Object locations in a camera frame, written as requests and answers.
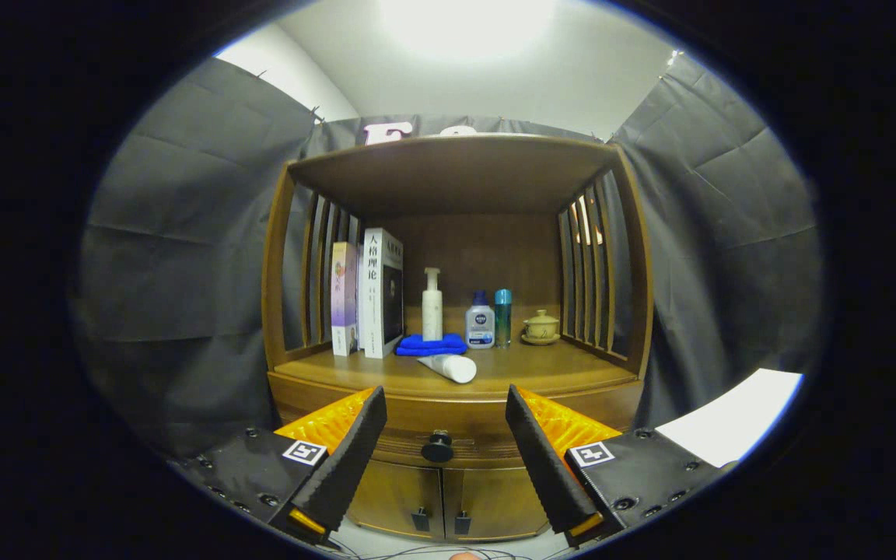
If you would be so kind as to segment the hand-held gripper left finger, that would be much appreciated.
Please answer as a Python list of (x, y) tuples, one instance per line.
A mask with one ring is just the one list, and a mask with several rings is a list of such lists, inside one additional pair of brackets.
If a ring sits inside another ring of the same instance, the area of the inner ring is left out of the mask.
[(177, 474), (260, 524), (308, 544), (338, 530), (387, 424), (367, 387), (267, 430), (246, 428), (177, 460)]

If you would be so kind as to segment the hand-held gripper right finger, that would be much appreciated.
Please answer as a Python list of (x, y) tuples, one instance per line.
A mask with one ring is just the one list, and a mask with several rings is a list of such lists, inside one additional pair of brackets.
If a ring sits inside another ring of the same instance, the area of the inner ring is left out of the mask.
[(737, 465), (654, 428), (619, 432), (516, 385), (506, 419), (552, 531), (572, 548), (671, 513)]

